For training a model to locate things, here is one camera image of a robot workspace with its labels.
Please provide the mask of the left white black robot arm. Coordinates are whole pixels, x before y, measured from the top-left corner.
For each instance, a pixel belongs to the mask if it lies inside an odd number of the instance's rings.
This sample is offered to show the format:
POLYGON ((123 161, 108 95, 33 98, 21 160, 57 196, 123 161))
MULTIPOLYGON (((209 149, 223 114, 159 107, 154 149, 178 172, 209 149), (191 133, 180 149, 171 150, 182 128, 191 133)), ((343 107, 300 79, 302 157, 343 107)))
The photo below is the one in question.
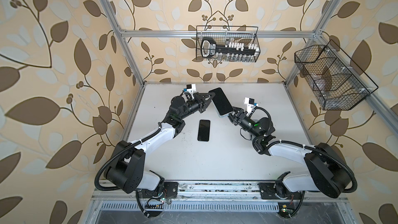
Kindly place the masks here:
POLYGON ((171 100, 169 110, 158 127, 146 136, 132 142, 120 141, 114 148, 111 158, 99 169, 94 185, 99 191, 123 190, 148 194, 150 199, 164 203, 167 190, 164 177, 153 171, 145 170, 146 156, 161 145, 174 139, 185 127, 184 119, 196 112, 203 113, 210 105, 215 93, 178 95, 171 100))

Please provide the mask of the black smartphone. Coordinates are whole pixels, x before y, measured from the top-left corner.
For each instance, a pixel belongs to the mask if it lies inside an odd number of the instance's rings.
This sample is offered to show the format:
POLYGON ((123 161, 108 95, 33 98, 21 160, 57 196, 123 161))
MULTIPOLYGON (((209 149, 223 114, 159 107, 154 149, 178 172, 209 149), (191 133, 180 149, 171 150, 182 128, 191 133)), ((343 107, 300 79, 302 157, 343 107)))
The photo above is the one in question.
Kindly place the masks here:
POLYGON ((221 88, 212 89, 209 91, 209 93, 215 94, 212 102, 220 117, 225 117, 233 112, 233 106, 221 88))
POLYGON ((208 142, 210 138, 210 120, 200 120, 198 129, 198 141, 208 142))

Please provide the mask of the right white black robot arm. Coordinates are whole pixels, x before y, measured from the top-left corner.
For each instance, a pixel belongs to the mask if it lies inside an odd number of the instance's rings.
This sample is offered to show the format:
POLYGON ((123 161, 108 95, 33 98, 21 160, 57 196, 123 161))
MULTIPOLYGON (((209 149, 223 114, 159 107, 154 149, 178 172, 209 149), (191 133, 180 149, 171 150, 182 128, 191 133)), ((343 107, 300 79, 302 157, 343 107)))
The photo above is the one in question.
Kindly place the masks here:
POLYGON ((342 193, 353 193, 358 188, 358 181, 353 170, 326 143, 305 145, 293 141, 278 140, 271 115, 262 107, 256 106, 251 112, 235 107, 228 115, 232 124, 238 125, 251 134, 254 150, 260 155, 276 156, 299 163, 306 167, 303 172, 284 172, 273 186, 276 197, 284 200, 300 194, 300 200, 294 209, 283 207, 279 216, 292 219, 299 212, 306 192, 320 192, 336 199, 342 193))

